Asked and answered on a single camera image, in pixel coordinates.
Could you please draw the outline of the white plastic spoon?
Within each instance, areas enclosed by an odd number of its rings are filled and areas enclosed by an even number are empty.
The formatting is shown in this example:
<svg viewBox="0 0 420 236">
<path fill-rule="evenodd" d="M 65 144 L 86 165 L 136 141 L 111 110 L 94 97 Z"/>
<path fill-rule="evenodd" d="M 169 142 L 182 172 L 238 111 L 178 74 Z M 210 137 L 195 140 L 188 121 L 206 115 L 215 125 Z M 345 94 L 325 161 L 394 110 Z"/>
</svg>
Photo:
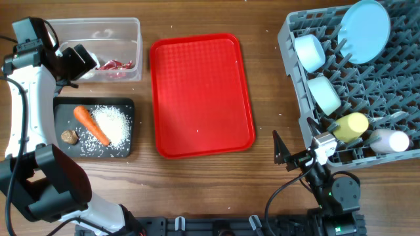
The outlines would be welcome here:
<svg viewBox="0 0 420 236">
<path fill-rule="evenodd" d="M 409 113 L 406 111 L 397 111 L 385 117 L 372 117 L 372 118 L 369 118 L 368 120 L 370 123 L 378 123 L 381 121 L 388 122 L 389 120 L 392 120 L 392 119 L 397 119 L 397 118 L 403 119 L 407 117 L 408 115 Z"/>
</svg>

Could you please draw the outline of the red snack wrapper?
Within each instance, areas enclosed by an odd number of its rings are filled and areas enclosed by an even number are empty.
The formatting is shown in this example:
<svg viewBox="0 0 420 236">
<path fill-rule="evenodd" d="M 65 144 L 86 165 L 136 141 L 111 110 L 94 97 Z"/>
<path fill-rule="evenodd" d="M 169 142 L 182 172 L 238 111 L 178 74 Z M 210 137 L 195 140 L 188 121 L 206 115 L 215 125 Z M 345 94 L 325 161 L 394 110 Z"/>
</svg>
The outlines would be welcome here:
<svg viewBox="0 0 420 236">
<path fill-rule="evenodd" d="M 128 63 L 122 63 L 117 60 L 110 60 L 106 62 L 103 66 L 100 66 L 96 70 L 104 71 L 104 70 L 115 70 L 113 73 L 107 73 L 107 75 L 113 79 L 123 78 L 126 76 L 126 72 L 124 70 L 131 69 L 133 66 L 133 61 L 129 61 Z"/>
</svg>

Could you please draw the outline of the brown nut shell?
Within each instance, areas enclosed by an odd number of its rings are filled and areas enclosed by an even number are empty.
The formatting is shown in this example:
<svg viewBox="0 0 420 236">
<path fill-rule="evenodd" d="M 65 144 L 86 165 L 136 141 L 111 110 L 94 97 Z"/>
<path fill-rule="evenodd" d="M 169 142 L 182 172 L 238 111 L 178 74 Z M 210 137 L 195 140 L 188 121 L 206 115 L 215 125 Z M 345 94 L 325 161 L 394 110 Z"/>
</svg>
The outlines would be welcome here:
<svg viewBox="0 0 420 236">
<path fill-rule="evenodd" d="M 76 143 L 78 143 L 79 137 L 75 130 L 65 130 L 61 134 L 61 139 L 63 142 L 69 145 L 76 145 Z"/>
</svg>

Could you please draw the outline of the light blue bowl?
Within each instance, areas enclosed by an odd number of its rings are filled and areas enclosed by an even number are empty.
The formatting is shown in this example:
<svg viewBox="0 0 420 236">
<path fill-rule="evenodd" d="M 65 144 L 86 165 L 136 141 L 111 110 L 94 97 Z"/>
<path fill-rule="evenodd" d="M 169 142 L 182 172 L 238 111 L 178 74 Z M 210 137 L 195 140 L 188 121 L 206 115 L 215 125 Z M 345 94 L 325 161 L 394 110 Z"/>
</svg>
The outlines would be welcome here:
<svg viewBox="0 0 420 236">
<path fill-rule="evenodd" d="M 302 66 L 309 73 L 315 72 L 326 62 L 321 42 L 312 34 L 296 38 L 295 50 Z"/>
</svg>

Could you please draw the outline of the orange carrot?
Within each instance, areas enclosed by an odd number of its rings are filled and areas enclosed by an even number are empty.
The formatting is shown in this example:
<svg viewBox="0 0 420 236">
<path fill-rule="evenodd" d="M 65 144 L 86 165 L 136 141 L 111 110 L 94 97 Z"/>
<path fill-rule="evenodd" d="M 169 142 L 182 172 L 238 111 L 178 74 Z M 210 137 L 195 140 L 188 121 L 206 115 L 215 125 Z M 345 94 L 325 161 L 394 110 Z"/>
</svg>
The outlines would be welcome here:
<svg viewBox="0 0 420 236">
<path fill-rule="evenodd" d="M 73 115 L 102 145 L 110 145 L 109 139 L 102 132 L 84 106 L 77 106 L 74 108 Z"/>
</svg>

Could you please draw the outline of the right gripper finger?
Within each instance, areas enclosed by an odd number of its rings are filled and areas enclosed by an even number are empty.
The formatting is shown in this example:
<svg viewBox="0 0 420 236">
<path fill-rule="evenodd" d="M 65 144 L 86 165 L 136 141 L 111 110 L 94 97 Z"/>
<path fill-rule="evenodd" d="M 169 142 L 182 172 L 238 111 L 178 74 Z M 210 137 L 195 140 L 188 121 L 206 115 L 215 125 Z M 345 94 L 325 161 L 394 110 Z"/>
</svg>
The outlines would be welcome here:
<svg viewBox="0 0 420 236">
<path fill-rule="evenodd" d="M 313 136 L 321 134 L 321 126 L 313 118 L 307 117 L 306 121 Z"/>
<path fill-rule="evenodd" d="M 287 163 L 291 154 L 276 130 L 272 131 L 274 141 L 274 162 L 278 165 Z"/>
</svg>

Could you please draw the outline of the white rice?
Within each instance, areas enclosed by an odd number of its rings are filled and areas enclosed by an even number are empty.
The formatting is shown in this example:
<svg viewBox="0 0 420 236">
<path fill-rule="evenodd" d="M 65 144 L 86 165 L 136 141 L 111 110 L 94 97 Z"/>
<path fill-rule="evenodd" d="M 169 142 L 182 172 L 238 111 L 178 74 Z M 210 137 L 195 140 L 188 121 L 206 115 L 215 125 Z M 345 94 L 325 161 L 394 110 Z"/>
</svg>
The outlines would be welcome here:
<svg viewBox="0 0 420 236">
<path fill-rule="evenodd" d="M 75 130 L 79 137 L 76 145 L 63 143 L 70 157 L 126 158 L 131 152 L 133 118 L 131 106 L 93 105 L 84 106 L 93 120 L 106 135 L 110 145 L 102 145 L 74 116 L 68 121 L 67 130 Z"/>
</svg>

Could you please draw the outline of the white tissue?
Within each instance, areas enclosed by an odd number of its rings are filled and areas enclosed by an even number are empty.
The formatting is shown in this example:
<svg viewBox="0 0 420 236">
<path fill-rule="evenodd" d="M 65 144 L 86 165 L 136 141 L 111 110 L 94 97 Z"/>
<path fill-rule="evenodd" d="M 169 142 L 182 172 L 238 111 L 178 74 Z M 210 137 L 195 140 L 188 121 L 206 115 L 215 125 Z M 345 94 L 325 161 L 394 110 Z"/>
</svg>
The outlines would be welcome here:
<svg viewBox="0 0 420 236">
<path fill-rule="evenodd" d="M 91 69 L 90 71 L 88 71 L 87 73 L 85 73 L 81 77 L 81 79 L 84 79 L 84 80 L 92 79 L 95 76 L 95 71 L 100 67 L 100 62 L 99 62 L 96 54 L 93 53 L 93 52 L 90 52 L 89 50 L 87 52 L 89 53 L 89 55 L 91 56 L 91 58 L 95 61 L 96 66 L 93 69 Z"/>
</svg>

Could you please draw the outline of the green bowl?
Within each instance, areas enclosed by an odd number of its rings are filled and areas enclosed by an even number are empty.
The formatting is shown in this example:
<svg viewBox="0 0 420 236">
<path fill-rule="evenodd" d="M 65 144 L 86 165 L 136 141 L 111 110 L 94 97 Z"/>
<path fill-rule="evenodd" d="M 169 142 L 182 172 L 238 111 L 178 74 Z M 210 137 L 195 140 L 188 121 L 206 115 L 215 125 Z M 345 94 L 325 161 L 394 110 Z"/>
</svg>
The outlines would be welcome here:
<svg viewBox="0 0 420 236">
<path fill-rule="evenodd" d="M 311 79 L 307 85 L 316 103 L 326 115 L 331 115 L 341 106 L 340 98 L 327 77 Z"/>
</svg>

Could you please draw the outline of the yellow plastic cup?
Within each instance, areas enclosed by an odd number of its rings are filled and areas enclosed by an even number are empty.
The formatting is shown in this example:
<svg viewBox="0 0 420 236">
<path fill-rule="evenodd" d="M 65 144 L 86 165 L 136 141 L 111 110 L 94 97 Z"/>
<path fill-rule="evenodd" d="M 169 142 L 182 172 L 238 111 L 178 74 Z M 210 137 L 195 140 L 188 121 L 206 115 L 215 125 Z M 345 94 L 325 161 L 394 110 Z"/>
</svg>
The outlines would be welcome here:
<svg viewBox="0 0 420 236">
<path fill-rule="evenodd" d="M 368 118 L 358 112 L 346 115 L 336 120 L 338 127 L 333 131 L 333 135 L 344 143 L 349 143 L 359 138 L 369 126 Z"/>
</svg>

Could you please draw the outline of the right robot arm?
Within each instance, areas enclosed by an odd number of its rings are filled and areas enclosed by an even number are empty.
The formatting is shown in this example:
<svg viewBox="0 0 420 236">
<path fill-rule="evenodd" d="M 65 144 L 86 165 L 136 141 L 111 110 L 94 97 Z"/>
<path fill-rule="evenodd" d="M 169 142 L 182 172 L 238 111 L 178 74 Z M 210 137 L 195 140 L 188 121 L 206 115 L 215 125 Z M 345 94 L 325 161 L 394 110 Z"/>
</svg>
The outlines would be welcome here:
<svg viewBox="0 0 420 236">
<path fill-rule="evenodd" d="M 274 162 L 286 164 L 288 171 L 300 169 L 298 177 L 279 187 L 269 198 L 264 210 L 264 219 L 271 235 L 366 235 L 364 216 L 360 209 L 361 182 L 353 173 L 332 172 L 326 165 L 337 148 L 337 139 L 312 118 L 307 119 L 313 134 L 312 144 L 306 150 L 291 154 L 276 130 Z M 286 187 L 299 181 L 313 194 L 318 207 L 304 215 L 279 215 L 271 223 L 268 219 L 270 205 Z"/>
</svg>

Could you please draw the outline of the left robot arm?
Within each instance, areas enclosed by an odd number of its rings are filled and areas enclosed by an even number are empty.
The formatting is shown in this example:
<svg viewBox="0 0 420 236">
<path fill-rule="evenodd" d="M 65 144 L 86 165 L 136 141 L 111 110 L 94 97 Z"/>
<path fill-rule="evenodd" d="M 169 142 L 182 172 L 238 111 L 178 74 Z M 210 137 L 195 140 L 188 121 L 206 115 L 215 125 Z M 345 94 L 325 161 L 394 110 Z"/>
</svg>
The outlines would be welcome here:
<svg viewBox="0 0 420 236">
<path fill-rule="evenodd" d="M 122 205 L 92 192 L 85 171 L 58 148 L 53 100 L 58 85 L 73 85 L 95 61 L 82 45 L 61 56 L 48 41 L 15 46 L 3 79 L 12 95 L 12 130 L 1 162 L 5 224 L 14 235 L 11 209 L 31 222 L 70 222 L 107 235 L 144 235 L 140 222 Z"/>
</svg>

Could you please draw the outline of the pink plastic cup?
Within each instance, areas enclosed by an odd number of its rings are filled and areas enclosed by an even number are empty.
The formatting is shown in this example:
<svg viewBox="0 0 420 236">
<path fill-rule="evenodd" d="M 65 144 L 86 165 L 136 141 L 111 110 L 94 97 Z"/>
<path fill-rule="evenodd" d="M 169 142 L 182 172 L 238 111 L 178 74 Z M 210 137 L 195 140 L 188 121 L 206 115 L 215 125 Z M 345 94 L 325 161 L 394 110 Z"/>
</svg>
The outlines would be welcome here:
<svg viewBox="0 0 420 236">
<path fill-rule="evenodd" d="M 380 154 L 403 152 L 410 144 L 409 136 L 399 130 L 377 129 L 371 134 L 371 138 L 374 137 L 379 139 L 371 143 L 370 148 Z"/>
</svg>

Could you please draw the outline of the light blue plate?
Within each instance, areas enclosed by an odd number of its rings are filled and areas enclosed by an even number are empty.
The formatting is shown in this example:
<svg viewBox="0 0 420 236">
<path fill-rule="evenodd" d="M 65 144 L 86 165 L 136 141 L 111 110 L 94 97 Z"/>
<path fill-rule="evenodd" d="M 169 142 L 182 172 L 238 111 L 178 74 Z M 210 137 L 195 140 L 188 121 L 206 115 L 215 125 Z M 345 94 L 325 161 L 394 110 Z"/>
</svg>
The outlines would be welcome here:
<svg viewBox="0 0 420 236">
<path fill-rule="evenodd" d="M 362 0 L 351 6 L 341 20 L 337 42 L 345 40 L 340 53 L 351 55 L 349 62 L 364 64 L 385 48 L 390 35 L 390 17 L 382 4 Z"/>
</svg>

